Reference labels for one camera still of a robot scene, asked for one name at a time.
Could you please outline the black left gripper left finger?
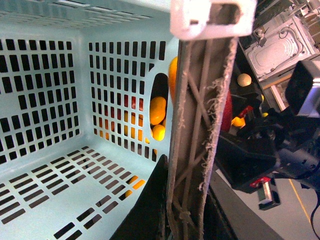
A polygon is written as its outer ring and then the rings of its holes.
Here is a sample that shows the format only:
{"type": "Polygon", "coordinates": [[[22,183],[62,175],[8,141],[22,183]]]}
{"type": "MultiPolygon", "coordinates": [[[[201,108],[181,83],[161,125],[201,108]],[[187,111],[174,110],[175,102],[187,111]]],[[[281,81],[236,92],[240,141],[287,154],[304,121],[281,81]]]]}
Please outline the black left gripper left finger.
{"type": "Polygon", "coordinates": [[[160,156],[136,204],[112,240],[164,240],[168,157],[160,156]]]}

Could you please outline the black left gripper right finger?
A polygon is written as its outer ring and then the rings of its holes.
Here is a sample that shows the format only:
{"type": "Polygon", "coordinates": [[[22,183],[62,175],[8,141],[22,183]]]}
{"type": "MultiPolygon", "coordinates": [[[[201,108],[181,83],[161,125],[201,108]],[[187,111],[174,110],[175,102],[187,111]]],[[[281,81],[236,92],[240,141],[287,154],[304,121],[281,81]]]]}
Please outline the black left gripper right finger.
{"type": "Polygon", "coordinates": [[[209,186],[237,240],[282,239],[241,200],[217,172],[211,174],[209,186]]]}

